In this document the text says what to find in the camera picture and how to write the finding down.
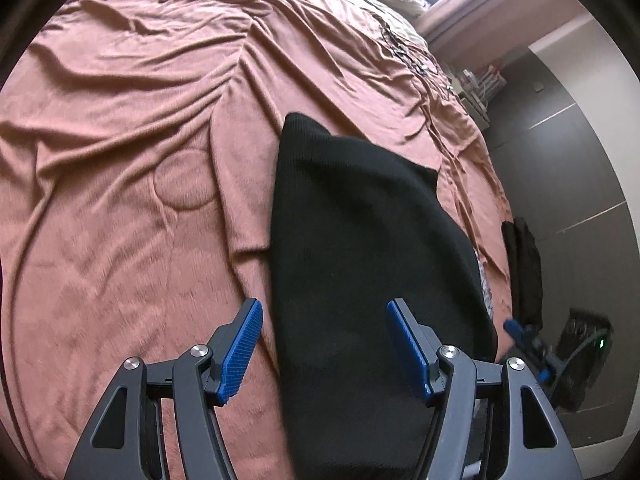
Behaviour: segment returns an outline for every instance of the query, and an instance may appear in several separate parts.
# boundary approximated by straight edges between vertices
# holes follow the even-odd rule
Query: silver bolt
[[[125,359],[122,366],[124,366],[125,370],[135,370],[140,366],[140,358],[130,357],[129,359]]]
[[[196,345],[191,347],[191,355],[194,357],[202,357],[209,353],[209,347],[207,345]]]
[[[453,359],[456,355],[458,355],[458,349],[453,345],[444,345],[440,348],[440,352],[447,359]]]
[[[519,357],[510,357],[507,362],[514,370],[524,370],[524,361]]]

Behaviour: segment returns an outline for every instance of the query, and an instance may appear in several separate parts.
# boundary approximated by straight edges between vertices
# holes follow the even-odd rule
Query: blue gripper pad
[[[248,307],[244,308],[243,305],[236,318],[228,325],[227,334],[230,333],[232,336],[235,333],[236,336],[230,341],[230,348],[222,359],[220,386],[216,394],[221,406],[238,393],[262,330],[262,305],[260,301],[253,300],[253,304]]]
[[[429,386],[429,367],[395,301],[390,301],[386,306],[386,329],[409,379],[411,390],[429,403],[433,396]]]

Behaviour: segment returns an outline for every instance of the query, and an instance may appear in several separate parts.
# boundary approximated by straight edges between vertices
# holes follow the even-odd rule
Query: circular imprint on blanket
[[[209,155],[180,150],[163,160],[154,173],[156,195],[175,210],[191,210],[213,200],[216,193]]]

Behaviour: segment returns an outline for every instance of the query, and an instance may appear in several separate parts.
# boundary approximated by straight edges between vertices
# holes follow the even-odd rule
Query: pink bedspread
[[[433,75],[395,59],[353,0],[71,0],[45,26],[0,94],[0,256],[6,380],[48,478],[63,477],[123,359],[177,357],[245,296],[268,308],[290,111],[438,170],[508,347],[510,208],[480,132],[424,45],[407,44]],[[276,374],[267,310],[240,393],[219,411],[240,480],[292,478]]]

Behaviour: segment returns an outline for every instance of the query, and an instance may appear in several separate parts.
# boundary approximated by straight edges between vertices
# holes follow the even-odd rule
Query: white wall
[[[530,46],[587,117],[616,171],[640,240],[640,82],[600,24],[585,14]],[[585,478],[606,474],[640,429],[640,381],[623,436],[576,449]]]

